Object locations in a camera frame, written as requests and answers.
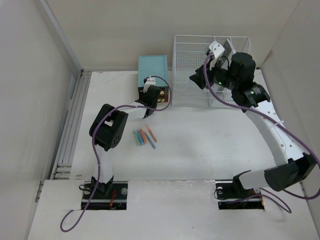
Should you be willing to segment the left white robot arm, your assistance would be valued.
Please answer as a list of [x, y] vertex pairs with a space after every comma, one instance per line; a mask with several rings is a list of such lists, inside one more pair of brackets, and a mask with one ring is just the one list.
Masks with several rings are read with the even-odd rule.
[[93, 141], [97, 165], [90, 181], [94, 192], [100, 198], [109, 197], [113, 188], [113, 167], [112, 161], [107, 159], [107, 152], [120, 143], [127, 121], [145, 119], [153, 114], [157, 109], [161, 91], [158, 86], [149, 86], [131, 105], [117, 109], [106, 103], [93, 121], [89, 136]]

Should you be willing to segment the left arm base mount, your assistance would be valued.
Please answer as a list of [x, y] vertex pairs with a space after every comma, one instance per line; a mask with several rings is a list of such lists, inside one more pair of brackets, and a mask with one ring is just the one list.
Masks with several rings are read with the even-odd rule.
[[[97, 189], [86, 209], [108, 211], [126, 210], [128, 186], [127, 181], [114, 181], [106, 190], [106, 193]], [[81, 209], [83, 210], [91, 196], [94, 185], [87, 181], [81, 184], [79, 189], [82, 191]]]

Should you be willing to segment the blue chalk stick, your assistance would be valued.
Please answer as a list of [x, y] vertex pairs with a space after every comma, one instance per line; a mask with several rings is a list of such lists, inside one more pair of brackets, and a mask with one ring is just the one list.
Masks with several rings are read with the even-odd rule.
[[142, 134], [141, 134], [141, 131], [140, 131], [140, 130], [137, 130], [136, 133], [137, 133], [137, 135], [138, 135], [138, 139], [139, 139], [140, 144], [143, 146], [143, 145], [145, 144], [145, 141], [144, 141], [144, 139], [143, 139], [143, 136], [142, 136]]

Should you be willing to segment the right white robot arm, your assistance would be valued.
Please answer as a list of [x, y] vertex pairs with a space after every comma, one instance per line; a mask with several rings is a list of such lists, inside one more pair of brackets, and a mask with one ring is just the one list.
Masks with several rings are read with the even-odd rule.
[[233, 104], [213, 93], [220, 103], [242, 110], [253, 122], [269, 147], [274, 166], [264, 170], [246, 171], [234, 176], [232, 193], [243, 197], [250, 189], [267, 187], [276, 192], [305, 180], [320, 164], [315, 153], [297, 136], [285, 128], [278, 117], [271, 97], [265, 88], [254, 81], [256, 63], [252, 56], [237, 52], [227, 60], [226, 69], [217, 65], [222, 56], [215, 57], [212, 50], [206, 53], [204, 64], [190, 76], [201, 89], [212, 90], [217, 84], [231, 91]]

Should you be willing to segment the orange chalk stick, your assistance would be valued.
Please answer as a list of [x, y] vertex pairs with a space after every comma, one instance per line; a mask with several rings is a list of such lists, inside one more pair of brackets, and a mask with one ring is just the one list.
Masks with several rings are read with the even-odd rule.
[[147, 143], [147, 138], [146, 138], [146, 135], [145, 135], [144, 131], [142, 129], [140, 129], [139, 131], [140, 131], [140, 134], [141, 134], [141, 137], [143, 139], [144, 144], [146, 144]]

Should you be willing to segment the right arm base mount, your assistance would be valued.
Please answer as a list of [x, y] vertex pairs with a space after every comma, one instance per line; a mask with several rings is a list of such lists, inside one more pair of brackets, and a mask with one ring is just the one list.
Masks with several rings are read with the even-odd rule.
[[232, 180], [216, 180], [214, 197], [219, 210], [264, 210], [261, 191], [238, 187]]

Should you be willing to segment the grey setup guide booklet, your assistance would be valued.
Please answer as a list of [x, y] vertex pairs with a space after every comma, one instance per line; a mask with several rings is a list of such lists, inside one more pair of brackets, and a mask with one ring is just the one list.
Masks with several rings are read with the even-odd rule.
[[231, 58], [233, 54], [235, 54], [237, 51], [235, 47], [232, 44], [232, 40], [230, 38], [227, 38], [223, 44], [224, 53], [223, 55], [227, 58]]

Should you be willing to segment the teal mini drawer chest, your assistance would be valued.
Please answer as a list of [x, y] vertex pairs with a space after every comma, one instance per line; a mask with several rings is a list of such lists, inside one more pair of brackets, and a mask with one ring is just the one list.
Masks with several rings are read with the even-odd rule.
[[[158, 76], [169, 81], [168, 59], [166, 55], [141, 55], [138, 57], [138, 95], [144, 94], [144, 79], [149, 76]], [[161, 102], [169, 101], [169, 87], [161, 79], [156, 78], [156, 86], [161, 88], [159, 99]]]

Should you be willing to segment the light orange marker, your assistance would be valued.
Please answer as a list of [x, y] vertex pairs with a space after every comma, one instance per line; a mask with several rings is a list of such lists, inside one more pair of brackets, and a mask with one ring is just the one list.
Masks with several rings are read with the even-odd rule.
[[150, 136], [152, 137], [153, 141], [154, 141], [155, 143], [157, 143], [158, 140], [157, 140], [156, 136], [154, 135], [154, 133], [152, 132], [151, 128], [150, 128], [148, 125], [146, 125], [146, 128], [147, 128], [148, 133], [149, 133]]

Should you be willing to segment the green chalk stick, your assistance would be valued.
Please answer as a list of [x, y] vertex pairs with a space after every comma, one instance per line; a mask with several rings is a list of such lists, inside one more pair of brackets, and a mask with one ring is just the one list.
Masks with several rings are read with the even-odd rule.
[[132, 131], [132, 134], [133, 134], [133, 136], [134, 136], [134, 139], [135, 139], [135, 141], [136, 141], [136, 144], [137, 144], [138, 146], [140, 146], [140, 145], [141, 145], [141, 142], [140, 142], [140, 139], [139, 139], [139, 136], [138, 136], [137, 132], [136, 132], [135, 130], [133, 130], [133, 131]]

